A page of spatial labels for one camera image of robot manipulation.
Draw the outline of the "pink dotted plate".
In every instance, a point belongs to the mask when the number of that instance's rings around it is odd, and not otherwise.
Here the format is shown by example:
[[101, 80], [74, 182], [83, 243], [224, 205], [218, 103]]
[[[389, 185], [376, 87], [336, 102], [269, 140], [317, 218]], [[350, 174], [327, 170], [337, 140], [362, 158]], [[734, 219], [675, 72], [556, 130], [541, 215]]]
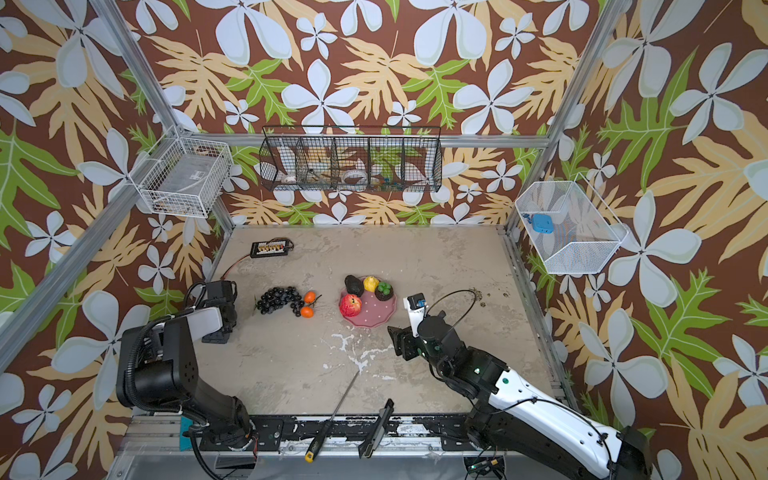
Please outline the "pink dotted plate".
[[[341, 296], [344, 294], [347, 294], [346, 290], [342, 290], [340, 293], [338, 310]], [[355, 327], [375, 328], [379, 325], [383, 325], [391, 319], [398, 308], [398, 298], [395, 294], [390, 300], [381, 302], [376, 298], [374, 293], [365, 291], [361, 299], [363, 304], [362, 312], [358, 316], [354, 318], [344, 318], [341, 315], [344, 320]]]

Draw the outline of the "black grape bunch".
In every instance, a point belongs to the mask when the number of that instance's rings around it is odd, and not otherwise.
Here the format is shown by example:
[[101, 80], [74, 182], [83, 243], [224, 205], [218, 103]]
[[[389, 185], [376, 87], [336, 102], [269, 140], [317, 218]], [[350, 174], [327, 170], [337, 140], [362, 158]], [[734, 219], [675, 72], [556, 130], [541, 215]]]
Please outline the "black grape bunch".
[[296, 317], [301, 316], [302, 309], [306, 306], [304, 296], [296, 287], [272, 287], [258, 297], [254, 310], [262, 315], [276, 312], [288, 306]]

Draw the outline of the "red tomato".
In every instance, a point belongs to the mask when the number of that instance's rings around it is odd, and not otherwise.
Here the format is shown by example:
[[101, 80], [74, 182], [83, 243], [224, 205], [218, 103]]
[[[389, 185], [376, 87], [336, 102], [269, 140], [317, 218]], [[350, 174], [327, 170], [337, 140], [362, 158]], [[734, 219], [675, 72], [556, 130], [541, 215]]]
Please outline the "red tomato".
[[344, 318], [354, 318], [362, 312], [362, 299], [351, 293], [341, 296], [339, 311]]

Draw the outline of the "yellow pear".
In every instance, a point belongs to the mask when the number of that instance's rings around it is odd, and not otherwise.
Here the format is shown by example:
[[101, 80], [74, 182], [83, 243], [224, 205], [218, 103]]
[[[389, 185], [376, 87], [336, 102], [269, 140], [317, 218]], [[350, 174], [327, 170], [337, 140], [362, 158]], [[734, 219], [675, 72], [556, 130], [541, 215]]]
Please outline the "yellow pear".
[[368, 276], [363, 280], [363, 286], [367, 292], [374, 293], [377, 290], [379, 284], [380, 281], [374, 276]]

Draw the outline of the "dark avocado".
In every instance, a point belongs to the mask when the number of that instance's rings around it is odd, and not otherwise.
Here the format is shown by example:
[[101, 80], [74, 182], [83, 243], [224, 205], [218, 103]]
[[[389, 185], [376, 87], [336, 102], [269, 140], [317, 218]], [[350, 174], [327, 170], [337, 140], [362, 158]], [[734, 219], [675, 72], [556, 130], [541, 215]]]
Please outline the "dark avocado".
[[363, 281], [354, 275], [347, 275], [344, 279], [344, 285], [348, 295], [361, 298], [365, 292]]

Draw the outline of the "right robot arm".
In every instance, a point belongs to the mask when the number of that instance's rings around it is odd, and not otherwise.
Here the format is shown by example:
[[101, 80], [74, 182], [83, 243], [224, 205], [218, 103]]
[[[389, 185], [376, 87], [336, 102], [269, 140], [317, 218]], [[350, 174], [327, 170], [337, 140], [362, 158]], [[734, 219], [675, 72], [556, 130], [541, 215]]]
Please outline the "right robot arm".
[[436, 378], [473, 404], [463, 429], [485, 450], [514, 451], [568, 479], [648, 479], [648, 439], [617, 430], [543, 393], [494, 355], [466, 345], [443, 315], [387, 329], [396, 355], [427, 361]]

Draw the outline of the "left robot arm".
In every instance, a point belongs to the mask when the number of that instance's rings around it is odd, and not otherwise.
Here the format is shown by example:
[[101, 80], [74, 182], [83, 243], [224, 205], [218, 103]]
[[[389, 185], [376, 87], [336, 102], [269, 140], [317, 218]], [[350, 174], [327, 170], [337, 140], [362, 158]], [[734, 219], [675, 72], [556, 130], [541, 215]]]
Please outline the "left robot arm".
[[197, 340], [225, 343], [237, 324], [236, 283], [200, 283], [195, 303], [122, 334], [116, 393], [128, 408], [180, 413], [197, 427], [190, 433], [213, 445], [243, 449], [253, 426], [243, 402], [200, 377]]

